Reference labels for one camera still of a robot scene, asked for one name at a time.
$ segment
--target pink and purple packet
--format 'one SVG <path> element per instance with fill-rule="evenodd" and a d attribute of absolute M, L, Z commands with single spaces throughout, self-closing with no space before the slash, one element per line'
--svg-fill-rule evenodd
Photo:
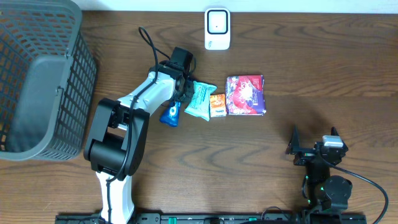
<path fill-rule="evenodd" d="M 243 75 L 226 79 L 225 97 L 228 114 L 263 115 L 266 112 L 262 75 Z"/>

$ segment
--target wooden table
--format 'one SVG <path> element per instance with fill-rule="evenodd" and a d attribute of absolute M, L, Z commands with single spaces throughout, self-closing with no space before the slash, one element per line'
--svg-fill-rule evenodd
<path fill-rule="evenodd" d="M 341 167 L 383 186 L 398 222 L 398 16 L 232 13 L 231 47 L 203 46 L 203 13 L 85 12 L 82 31 L 99 61 L 91 119 L 98 101 L 130 93 L 154 65 L 139 36 L 197 58 L 195 76 L 224 92 L 230 75 L 263 74 L 265 116 L 206 122 L 181 113 L 177 128 L 150 119 L 146 152 L 134 175 L 137 207 L 163 212 L 299 210 L 304 167 L 284 154 L 292 127 L 306 146 L 336 126 L 349 151 Z M 372 223 L 384 205 L 372 185 L 353 183 L 350 212 Z M 59 213 L 102 207 L 98 179 L 81 153 L 67 162 L 0 162 L 0 223 L 53 223 Z"/>

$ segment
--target gray plastic basket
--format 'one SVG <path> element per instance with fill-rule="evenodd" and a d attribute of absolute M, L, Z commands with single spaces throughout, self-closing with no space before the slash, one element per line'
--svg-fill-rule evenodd
<path fill-rule="evenodd" d="M 0 159 L 77 156 L 96 81 L 69 0 L 0 1 Z"/>

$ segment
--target orange packet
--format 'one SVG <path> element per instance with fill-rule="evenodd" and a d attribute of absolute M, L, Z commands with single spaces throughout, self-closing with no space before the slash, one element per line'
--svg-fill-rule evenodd
<path fill-rule="evenodd" d="M 225 94 L 210 95 L 210 116 L 212 118 L 226 116 Z"/>

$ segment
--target white background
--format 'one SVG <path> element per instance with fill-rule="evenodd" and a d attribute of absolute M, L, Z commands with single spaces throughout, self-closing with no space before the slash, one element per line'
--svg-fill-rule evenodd
<path fill-rule="evenodd" d="M 72 0 L 82 10 L 398 13 L 398 0 Z"/>

